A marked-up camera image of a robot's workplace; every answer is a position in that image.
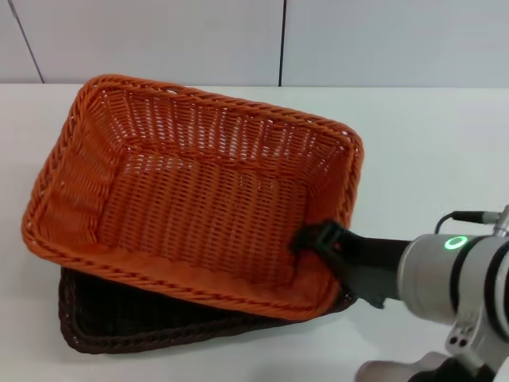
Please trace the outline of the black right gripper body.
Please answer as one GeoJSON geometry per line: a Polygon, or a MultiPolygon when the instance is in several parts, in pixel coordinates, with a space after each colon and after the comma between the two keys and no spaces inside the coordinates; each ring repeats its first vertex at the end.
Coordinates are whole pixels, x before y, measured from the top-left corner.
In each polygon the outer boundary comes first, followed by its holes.
{"type": "Polygon", "coordinates": [[[367,238],[345,229],[332,234],[328,265],[341,284],[376,309],[398,300],[398,266],[409,240],[367,238]]]}

